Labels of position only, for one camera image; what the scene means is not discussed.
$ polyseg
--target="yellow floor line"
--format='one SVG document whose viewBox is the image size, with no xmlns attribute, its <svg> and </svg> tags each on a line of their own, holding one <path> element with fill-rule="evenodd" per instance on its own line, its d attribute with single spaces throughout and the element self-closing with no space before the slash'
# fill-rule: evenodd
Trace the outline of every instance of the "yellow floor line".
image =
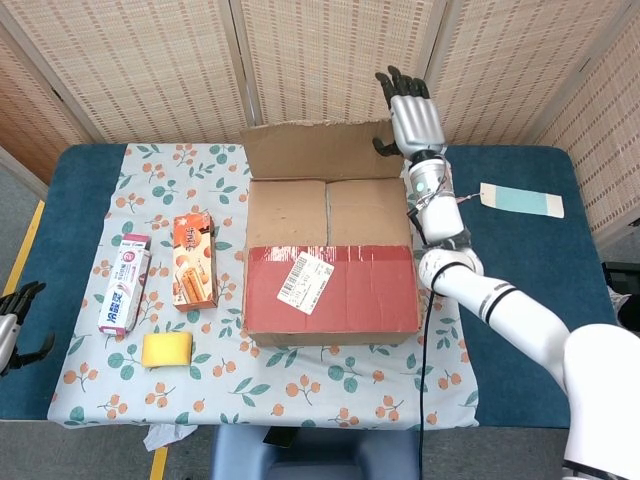
<svg viewBox="0 0 640 480">
<path fill-rule="evenodd" d="M 164 477 L 164 466 L 167 463 L 168 447 L 156 448 L 153 455 L 153 465 L 151 465 L 151 474 L 149 480 L 162 480 Z"/>
<path fill-rule="evenodd" d="M 16 261 L 13 264 L 11 273 L 9 274 L 7 284 L 5 285 L 2 292 L 3 296 L 13 293 L 18 286 L 20 276 L 22 275 L 22 269 L 24 268 L 24 264 L 27 262 L 27 257 L 29 256 L 29 252 L 31 251 L 31 245 L 33 245 L 33 239 L 36 236 L 38 225 L 40 225 L 40 217 L 42 217 L 43 210 L 44 202 L 40 200 L 38 202 L 38 206 L 36 207 L 36 211 L 33 214 L 33 217 L 31 217 L 31 223 L 29 224 L 27 233 L 25 233 L 24 239 L 22 240 L 22 246 L 20 247 L 20 251 L 18 252 Z"/>
</svg>

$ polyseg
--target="cardboard box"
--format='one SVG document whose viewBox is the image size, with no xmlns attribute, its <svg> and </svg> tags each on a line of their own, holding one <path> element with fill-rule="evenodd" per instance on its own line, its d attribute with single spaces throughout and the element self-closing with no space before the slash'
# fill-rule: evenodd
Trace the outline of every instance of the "cardboard box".
<svg viewBox="0 0 640 480">
<path fill-rule="evenodd" d="M 208 213 L 173 219 L 173 305 L 181 312 L 216 306 L 212 223 Z"/>
<path fill-rule="evenodd" d="M 150 242 L 146 235 L 127 233 L 123 237 L 98 316 L 102 333 L 124 335 L 133 330 L 147 279 Z"/>
<path fill-rule="evenodd" d="M 400 343 L 421 325 L 403 160 L 388 122 L 242 133 L 253 179 L 245 327 L 260 345 Z"/>
</svg>

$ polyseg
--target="sponge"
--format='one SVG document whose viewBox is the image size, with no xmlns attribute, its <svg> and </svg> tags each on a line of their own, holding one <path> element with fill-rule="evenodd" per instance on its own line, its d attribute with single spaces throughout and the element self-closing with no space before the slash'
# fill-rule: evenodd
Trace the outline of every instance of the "sponge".
<svg viewBox="0 0 640 480">
<path fill-rule="evenodd" d="M 191 341 L 189 332 L 149 333 L 142 344 L 142 366 L 164 367 L 191 364 Z"/>
</svg>

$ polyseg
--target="toothpaste box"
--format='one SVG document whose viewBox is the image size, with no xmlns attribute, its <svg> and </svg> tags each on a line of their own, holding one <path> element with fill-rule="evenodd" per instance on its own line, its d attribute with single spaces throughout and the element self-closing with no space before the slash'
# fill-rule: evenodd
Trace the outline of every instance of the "toothpaste box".
<svg viewBox="0 0 640 480">
<path fill-rule="evenodd" d="M 135 326 L 151 258 L 150 242 L 146 235 L 123 237 L 98 317 L 101 332 L 124 335 Z"/>
<path fill-rule="evenodd" d="M 213 222 L 208 213 L 173 221 L 173 305 L 184 312 L 215 307 L 217 301 Z"/>
</svg>

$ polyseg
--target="tablecloth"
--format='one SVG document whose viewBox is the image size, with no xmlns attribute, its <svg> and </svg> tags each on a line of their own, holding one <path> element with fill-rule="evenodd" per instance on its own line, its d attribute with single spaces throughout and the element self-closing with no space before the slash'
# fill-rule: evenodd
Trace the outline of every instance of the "tablecloth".
<svg viewBox="0 0 640 480">
<path fill-rule="evenodd" d="M 400 345 L 286 348 L 260 348 L 246 335 L 242 252 L 249 179 L 239 145 L 128 146 L 50 420 L 68 427 L 416 427 L 422 332 Z M 171 228 L 173 216 L 189 211 L 207 211 L 214 219 L 220 301 L 216 309 L 184 314 L 171 305 Z M 121 338 L 98 332 L 96 318 L 111 262 L 128 232 L 152 236 L 152 260 L 137 325 Z M 143 335 L 177 331 L 194 335 L 191 366 L 142 368 Z M 477 383 L 455 302 L 436 299 L 426 338 L 427 428 L 475 425 Z"/>
</svg>

